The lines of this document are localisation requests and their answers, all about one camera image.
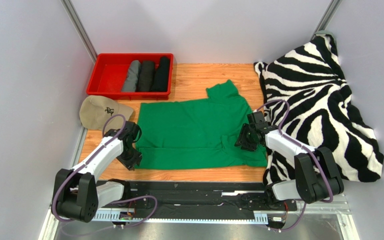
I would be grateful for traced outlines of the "green t-shirt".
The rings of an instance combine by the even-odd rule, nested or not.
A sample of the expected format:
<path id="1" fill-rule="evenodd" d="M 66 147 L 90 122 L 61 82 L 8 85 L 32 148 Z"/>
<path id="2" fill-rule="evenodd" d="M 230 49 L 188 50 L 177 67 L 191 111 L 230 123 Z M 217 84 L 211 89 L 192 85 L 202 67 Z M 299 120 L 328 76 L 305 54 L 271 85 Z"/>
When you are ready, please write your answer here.
<path id="1" fill-rule="evenodd" d="M 206 93 L 203 99 L 141 104 L 142 135 L 135 145 L 141 169 L 267 166 L 264 147 L 247 151 L 235 145 L 252 109 L 234 83 L 216 84 Z"/>

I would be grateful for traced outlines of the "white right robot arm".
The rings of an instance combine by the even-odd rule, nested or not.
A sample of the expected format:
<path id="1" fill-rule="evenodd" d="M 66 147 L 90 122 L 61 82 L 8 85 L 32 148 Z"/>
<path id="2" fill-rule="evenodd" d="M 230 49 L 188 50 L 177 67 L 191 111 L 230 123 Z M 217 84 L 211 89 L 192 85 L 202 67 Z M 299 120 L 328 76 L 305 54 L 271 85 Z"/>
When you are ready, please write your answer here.
<path id="1" fill-rule="evenodd" d="M 265 147 L 293 161 L 295 178 L 269 184 L 265 188 L 270 203 L 302 200 L 307 204 L 333 201 L 344 192 L 344 183 L 333 153 L 293 139 L 276 125 L 270 125 L 261 111 L 247 115 L 234 144 L 254 152 Z"/>

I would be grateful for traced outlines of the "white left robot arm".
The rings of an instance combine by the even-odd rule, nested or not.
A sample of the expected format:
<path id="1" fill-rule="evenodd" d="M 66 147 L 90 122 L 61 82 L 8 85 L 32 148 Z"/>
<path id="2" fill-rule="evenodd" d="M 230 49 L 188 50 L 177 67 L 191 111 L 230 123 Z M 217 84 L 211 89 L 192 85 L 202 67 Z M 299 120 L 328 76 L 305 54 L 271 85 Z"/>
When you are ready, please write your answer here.
<path id="1" fill-rule="evenodd" d="M 141 128 L 126 121 L 120 129 L 107 131 L 98 147 L 71 169 L 60 169 L 54 182 L 52 214 L 61 222 L 90 222 L 102 207 L 131 196 L 131 185 L 125 180 L 98 180 L 113 160 L 127 170 L 140 165 L 142 154 L 134 144 L 142 136 Z"/>

